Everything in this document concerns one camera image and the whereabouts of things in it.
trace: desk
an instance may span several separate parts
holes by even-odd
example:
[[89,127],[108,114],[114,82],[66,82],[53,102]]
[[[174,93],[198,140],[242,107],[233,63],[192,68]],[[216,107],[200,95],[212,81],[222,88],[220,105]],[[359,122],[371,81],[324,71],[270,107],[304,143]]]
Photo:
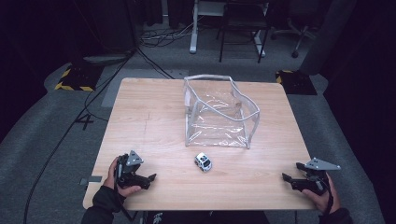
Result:
[[[198,41],[198,16],[222,16],[224,9],[224,2],[207,2],[201,0],[195,0],[194,2],[194,10],[193,10],[193,24],[192,24],[192,34],[191,34],[191,43],[190,43],[190,53],[197,52],[197,41]],[[260,41],[260,33],[254,38],[254,42],[256,43],[257,51],[260,54],[260,50],[262,49],[261,41]],[[265,51],[262,51],[262,57],[265,56]]]
[[[121,82],[92,175],[104,180],[113,159],[134,149],[145,161],[137,173],[157,177],[148,190],[125,201],[126,209],[314,209],[282,179],[282,172],[303,178],[295,162],[307,162],[310,157],[281,85],[237,82],[261,109],[250,149],[185,147],[183,81],[125,78]],[[200,152],[213,162],[207,173],[194,163]],[[101,185],[89,184],[85,208],[92,206]]]

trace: person's sleeve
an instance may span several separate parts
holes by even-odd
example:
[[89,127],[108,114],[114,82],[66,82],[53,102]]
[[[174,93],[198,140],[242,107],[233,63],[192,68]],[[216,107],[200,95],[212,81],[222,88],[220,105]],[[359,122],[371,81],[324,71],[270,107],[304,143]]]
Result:
[[111,224],[113,222],[113,213],[118,213],[125,200],[120,196],[118,199],[114,190],[102,186],[93,196],[93,206],[85,212],[81,224]]
[[352,224],[352,217],[346,208],[340,208],[337,211],[327,215],[319,216],[319,224]]

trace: chair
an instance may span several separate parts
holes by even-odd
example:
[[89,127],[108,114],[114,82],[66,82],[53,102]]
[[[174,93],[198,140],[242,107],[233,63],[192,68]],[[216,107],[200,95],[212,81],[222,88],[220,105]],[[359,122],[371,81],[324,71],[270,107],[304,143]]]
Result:
[[[224,6],[223,17],[221,25],[218,31],[217,39],[219,39],[219,33],[222,33],[221,37],[221,49],[219,61],[221,62],[224,45],[246,45],[247,42],[225,42],[225,36],[227,33],[233,32],[249,32],[250,40],[253,42],[255,47],[261,45],[259,52],[258,63],[262,59],[262,53],[265,45],[265,40],[268,35],[268,31],[271,26],[268,25],[267,19],[264,14],[265,0],[227,0]],[[255,43],[254,39],[259,38],[258,35],[260,30],[264,30],[263,39],[261,43]]]
[[273,7],[271,18],[274,15],[286,14],[286,21],[289,29],[276,30],[271,34],[271,39],[276,39],[278,35],[292,34],[299,36],[297,44],[291,57],[297,58],[298,49],[304,37],[315,39],[314,32],[320,28],[325,14],[329,8],[329,0],[286,0],[274,2],[277,7]]

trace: transparent plastic container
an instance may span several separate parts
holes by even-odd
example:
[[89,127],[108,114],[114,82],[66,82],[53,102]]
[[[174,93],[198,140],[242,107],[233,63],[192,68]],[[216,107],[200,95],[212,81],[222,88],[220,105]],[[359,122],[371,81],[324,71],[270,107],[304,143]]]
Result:
[[184,78],[186,146],[250,148],[260,109],[231,77],[198,75]]

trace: toy car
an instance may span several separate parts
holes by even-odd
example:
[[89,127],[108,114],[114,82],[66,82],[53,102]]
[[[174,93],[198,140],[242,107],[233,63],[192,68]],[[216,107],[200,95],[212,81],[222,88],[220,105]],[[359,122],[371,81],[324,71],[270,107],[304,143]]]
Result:
[[210,170],[210,168],[212,168],[212,162],[205,155],[204,152],[201,152],[200,154],[198,154],[198,156],[195,157],[195,161],[194,162],[204,172],[207,172],[207,171]]

